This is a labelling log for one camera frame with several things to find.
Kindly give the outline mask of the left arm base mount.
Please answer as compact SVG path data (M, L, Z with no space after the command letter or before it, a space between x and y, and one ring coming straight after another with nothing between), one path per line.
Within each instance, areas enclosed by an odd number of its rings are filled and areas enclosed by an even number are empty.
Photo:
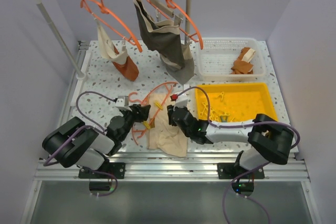
M118 180L124 179L125 163L104 163L98 170L87 167L80 169L78 177L89 180L92 193L107 194L118 186Z

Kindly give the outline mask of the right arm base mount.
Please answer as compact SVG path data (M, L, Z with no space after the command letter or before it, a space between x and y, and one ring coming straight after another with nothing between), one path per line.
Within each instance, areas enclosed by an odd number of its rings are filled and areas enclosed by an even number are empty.
M260 168L254 172L248 172L247 169L240 166L240 159L243 151L238 153L238 156L234 163L218 163L217 173L219 179L231 179L232 189L235 193L243 196L250 196L255 189L254 180L264 179L264 169Z

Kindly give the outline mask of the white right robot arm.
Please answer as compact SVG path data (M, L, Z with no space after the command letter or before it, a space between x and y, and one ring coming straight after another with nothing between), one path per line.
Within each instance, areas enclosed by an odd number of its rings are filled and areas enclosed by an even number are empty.
M254 168L267 162L286 165L291 150L293 132L265 114L240 123L209 123L195 118L184 106L167 106L169 125L177 126L197 144L221 142L248 143L251 148L238 154L234 172L246 178Z

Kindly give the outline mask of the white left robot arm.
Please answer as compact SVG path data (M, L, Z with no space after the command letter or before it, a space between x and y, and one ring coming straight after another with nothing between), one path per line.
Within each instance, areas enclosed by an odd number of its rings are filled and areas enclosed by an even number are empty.
M114 116L103 133L78 117L72 118L43 140L42 147L50 154L44 166L78 165L89 168L97 178L106 177L109 165L105 156L114 155L122 147L134 123L148 119L150 108L133 104L119 109L121 115Z

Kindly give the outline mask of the yellow clothespin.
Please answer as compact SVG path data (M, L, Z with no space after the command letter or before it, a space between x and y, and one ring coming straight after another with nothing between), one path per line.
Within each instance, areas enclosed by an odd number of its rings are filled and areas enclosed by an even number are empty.
M155 105L158 109L160 109L161 111L163 111L163 105L162 105L160 102L155 101L155 102L154 102L154 105Z
M148 121L143 121L142 123L143 123L143 125L145 126L145 128L146 128L147 130L150 130L150 129L152 128L152 125L151 125L150 122L148 122Z

